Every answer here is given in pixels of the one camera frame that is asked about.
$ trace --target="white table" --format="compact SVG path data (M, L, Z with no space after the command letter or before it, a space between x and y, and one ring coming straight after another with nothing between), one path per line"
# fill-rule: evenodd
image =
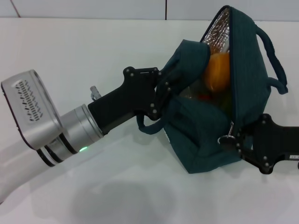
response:
M208 24L0 19L0 80L35 69L62 115L91 102L91 85L103 95L121 85L127 66L161 69L182 39L199 41ZM284 96L273 89L266 112L299 126L299 23L257 24L289 82ZM131 119L18 188L0 206L0 223L281 224L298 222L298 209L296 162L280 162L267 176L244 161L189 175L162 132L145 135Z

